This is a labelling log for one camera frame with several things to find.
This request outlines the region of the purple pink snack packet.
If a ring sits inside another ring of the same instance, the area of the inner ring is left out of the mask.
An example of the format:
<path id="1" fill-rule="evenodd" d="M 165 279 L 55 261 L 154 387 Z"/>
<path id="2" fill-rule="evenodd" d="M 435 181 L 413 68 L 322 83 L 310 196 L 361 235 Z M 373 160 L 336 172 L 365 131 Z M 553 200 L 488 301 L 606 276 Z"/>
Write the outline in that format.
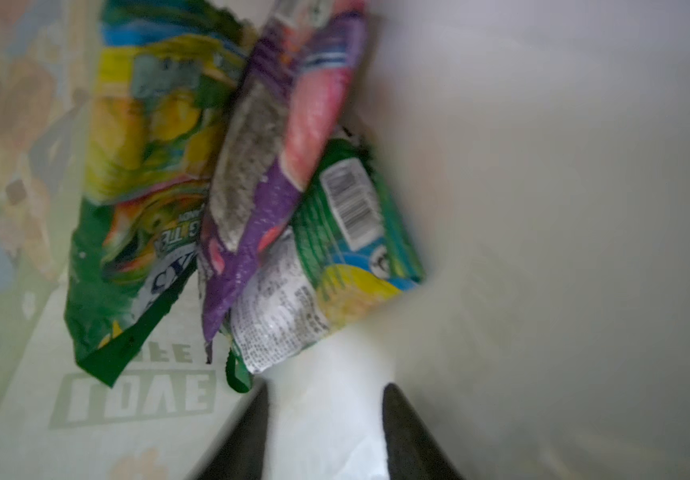
<path id="1" fill-rule="evenodd" d="M 230 109 L 201 222 L 207 351 L 310 184 L 367 37 L 364 1 L 278 1 L 262 28 Z"/>

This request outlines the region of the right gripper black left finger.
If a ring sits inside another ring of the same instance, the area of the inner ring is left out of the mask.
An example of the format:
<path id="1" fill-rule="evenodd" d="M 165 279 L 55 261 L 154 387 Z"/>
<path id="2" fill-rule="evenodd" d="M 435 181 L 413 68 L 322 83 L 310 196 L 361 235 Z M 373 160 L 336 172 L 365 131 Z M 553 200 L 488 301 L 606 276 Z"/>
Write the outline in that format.
<path id="1" fill-rule="evenodd" d="M 269 388 L 262 384 L 230 433 L 195 471 L 194 478 L 262 479 L 269 418 Z"/>

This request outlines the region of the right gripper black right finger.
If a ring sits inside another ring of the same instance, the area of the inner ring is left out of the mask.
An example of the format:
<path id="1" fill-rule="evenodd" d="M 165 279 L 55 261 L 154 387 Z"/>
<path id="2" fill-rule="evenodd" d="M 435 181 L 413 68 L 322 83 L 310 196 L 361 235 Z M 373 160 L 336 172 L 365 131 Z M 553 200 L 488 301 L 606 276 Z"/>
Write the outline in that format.
<path id="1" fill-rule="evenodd" d="M 390 480 L 461 480 L 395 383 L 385 386 L 382 425 Z"/>

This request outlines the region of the green Fox's candy packet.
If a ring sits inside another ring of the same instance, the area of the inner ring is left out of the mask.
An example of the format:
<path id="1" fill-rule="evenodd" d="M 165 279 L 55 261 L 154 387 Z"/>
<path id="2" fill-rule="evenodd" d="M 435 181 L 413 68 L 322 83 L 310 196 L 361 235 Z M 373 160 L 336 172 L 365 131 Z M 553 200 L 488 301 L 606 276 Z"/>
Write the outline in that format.
<path id="1" fill-rule="evenodd" d="M 108 1 L 100 34 L 65 322 L 77 365 L 110 386 L 194 272 L 255 32 L 207 1 Z"/>

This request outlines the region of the white floral paper bag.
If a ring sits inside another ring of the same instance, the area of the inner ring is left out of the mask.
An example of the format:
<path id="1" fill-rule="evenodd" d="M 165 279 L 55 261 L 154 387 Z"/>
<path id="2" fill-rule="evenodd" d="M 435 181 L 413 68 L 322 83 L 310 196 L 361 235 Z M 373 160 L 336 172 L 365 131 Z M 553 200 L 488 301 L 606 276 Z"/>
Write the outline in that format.
<path id="1" fill-rule="evenodd" d="M 0 479 L 185 479 L 246 403 L 190 283 L 114 388 L 63 320 L 97 1 L 0 1 Z M 427 282 L 268 373 L 268 479 L 690 479 L 690 1 L 377 1 L 349 107 Z"/>

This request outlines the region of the green barcode candy packet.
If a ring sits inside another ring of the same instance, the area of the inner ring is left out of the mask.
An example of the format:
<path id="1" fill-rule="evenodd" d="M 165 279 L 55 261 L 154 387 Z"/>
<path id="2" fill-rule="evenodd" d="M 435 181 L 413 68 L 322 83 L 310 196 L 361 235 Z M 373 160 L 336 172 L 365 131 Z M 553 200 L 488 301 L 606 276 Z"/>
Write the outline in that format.
<path id="1" fill-rule="evenodd" d="M 288 226 L 229 311 L 228 385 L 248 392 L 259 374 L 424 279 L 371 146 L 338 129 Z"/>

